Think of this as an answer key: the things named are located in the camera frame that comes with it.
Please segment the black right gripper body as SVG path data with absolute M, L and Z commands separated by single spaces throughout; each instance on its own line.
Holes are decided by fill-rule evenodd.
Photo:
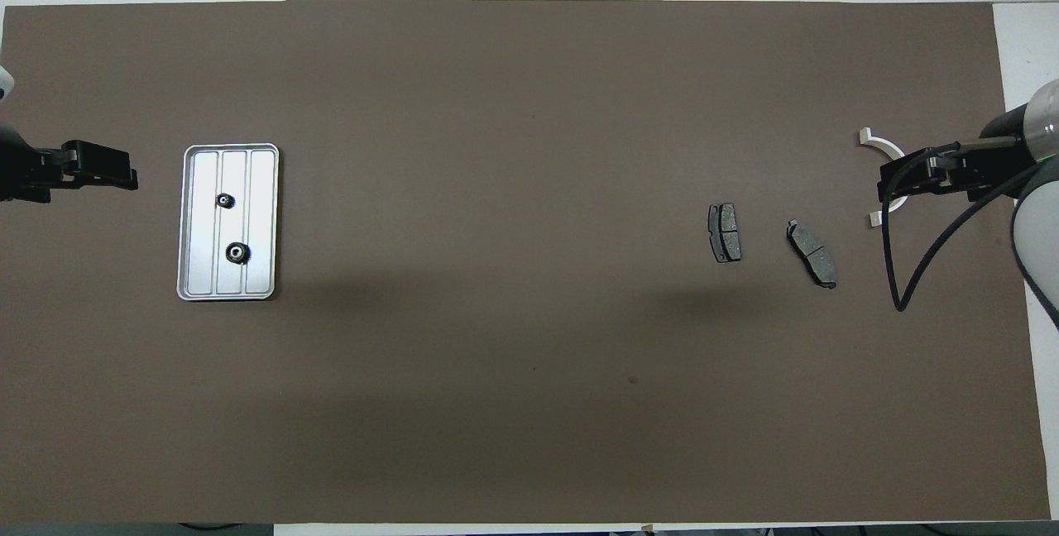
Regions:
M 946 151 L 946 158 L 957 160 L 957 167 L 948 171 L 948 183 L 939 193 L 980 198 L 1033 166 L 1023 130 L 1026 110 L 1020 106 L 994 118 L 975 140 L 958 141 L 956 148 Z

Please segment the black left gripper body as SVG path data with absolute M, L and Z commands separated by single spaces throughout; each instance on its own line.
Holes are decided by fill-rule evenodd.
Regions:
M 65 162 L 64 149 L 31 147 L 14 127 L 3 124 L 1 200 L 50 202 L 51 189 L 75 189 L 75 182 L 65 178 Z

